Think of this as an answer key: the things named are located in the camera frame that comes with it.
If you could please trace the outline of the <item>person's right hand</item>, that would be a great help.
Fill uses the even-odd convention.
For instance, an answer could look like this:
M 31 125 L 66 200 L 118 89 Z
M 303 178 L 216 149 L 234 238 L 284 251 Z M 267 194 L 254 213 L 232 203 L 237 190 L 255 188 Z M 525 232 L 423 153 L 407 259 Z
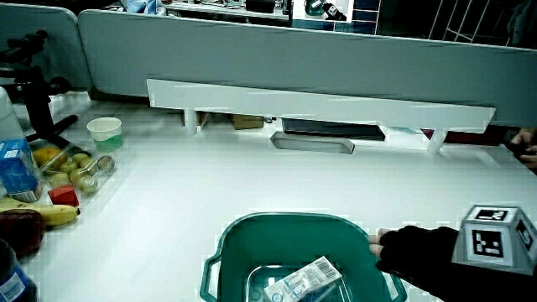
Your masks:
M 474 206 L 457 229 L 381 229 L 369 248 L 379 270 L 442 301 L 536 299 L 536 227 L 518 206 Z

